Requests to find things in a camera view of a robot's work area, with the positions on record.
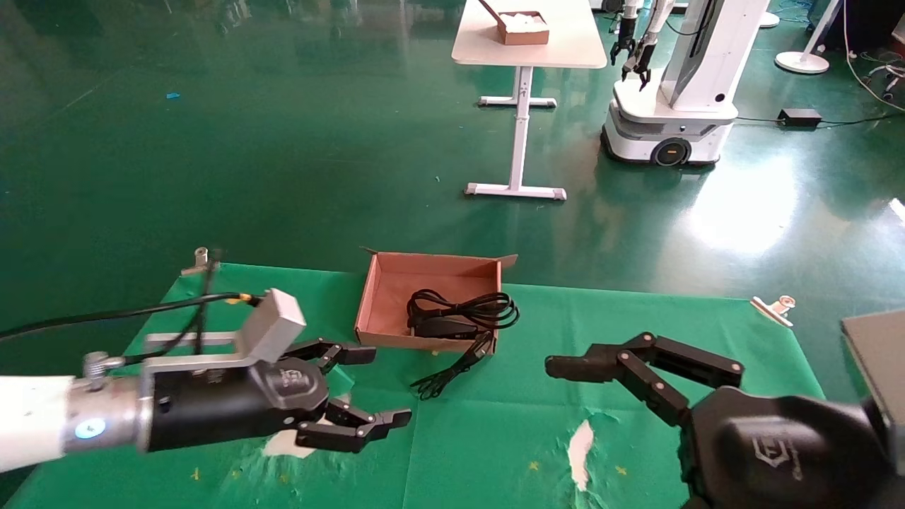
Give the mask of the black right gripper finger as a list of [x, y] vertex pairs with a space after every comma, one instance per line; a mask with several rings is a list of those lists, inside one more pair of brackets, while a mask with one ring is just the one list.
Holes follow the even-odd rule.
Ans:
[[624, 344], [593, 344], [582, 356], [549, 356], [547, 376], [574, 382], [618, 382], [667, 425], [681, 425], [687, 397], [660, 377], [664, 370], [711, 389], [740, 387], [744, 366], [667, 337], [643, 332]]

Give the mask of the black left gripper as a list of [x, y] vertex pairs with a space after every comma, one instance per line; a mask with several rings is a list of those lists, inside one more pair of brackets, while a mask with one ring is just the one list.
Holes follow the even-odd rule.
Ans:
[[146, 450], [269, 437], [298, 425], [297, 447], [358, 454], [409, 424], [411, 409], [369, 414], [329, 399], [324, 375], [337, 365], [371, 364], [375, 347], [314, 339], [292, 345], [286, 357], [201, 375], [156, 373]]

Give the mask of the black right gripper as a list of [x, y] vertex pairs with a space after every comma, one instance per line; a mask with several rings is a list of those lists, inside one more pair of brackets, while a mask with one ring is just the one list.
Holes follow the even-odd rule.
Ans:
[[882, 412], [722, 387], [681, 425], [686, 508], [901, 508]]

